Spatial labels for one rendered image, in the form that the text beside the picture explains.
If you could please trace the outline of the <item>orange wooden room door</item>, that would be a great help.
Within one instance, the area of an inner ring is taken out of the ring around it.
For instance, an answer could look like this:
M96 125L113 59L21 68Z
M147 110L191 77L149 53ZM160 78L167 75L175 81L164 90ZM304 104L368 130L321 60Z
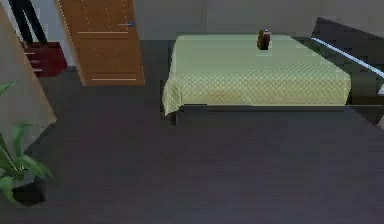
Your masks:
M56 2L83 85L145 84L133 0Z

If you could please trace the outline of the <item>dark red chest of drawers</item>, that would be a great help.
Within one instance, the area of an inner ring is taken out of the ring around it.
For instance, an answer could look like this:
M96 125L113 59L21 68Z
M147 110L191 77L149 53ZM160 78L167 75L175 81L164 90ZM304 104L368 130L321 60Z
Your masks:
M22 46L37 77L55 77L68 67L59 42L33 42Z

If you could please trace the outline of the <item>small brown round object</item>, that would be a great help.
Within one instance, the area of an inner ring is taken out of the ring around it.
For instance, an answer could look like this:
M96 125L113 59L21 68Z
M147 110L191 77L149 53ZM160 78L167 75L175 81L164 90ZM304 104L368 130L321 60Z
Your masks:
M267 29L262 29L259 31L257 47L260 50L267 50L269 48L270 42L270 32Z

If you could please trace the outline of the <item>dark desk with pale edge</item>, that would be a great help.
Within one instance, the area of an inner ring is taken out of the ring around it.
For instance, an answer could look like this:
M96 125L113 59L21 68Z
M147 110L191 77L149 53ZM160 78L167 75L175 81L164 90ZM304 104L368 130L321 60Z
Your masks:
M384 37L318 17L311 38L384 78Z

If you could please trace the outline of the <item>bed with pale green cover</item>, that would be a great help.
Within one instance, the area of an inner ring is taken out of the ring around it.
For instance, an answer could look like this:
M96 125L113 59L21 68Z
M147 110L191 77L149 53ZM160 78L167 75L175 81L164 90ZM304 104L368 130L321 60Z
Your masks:
M160 111L171 117L201 105L351 108L373 124L384 119L384 74L326 42L288 35L273 35L266 50L256 34L181 35L160 96Z

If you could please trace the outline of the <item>green house plant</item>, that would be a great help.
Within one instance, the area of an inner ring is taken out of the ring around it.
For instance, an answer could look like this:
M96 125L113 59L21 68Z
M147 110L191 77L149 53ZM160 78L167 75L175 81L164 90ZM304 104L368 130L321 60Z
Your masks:
M53 178L50 169L41 161L32 158L22 150L23 137L31 123L21 122L12 129L12 144L15 155L9 152L8 145L0 132L0 192L12 204L31 206L45 201L42 189L35 178Z

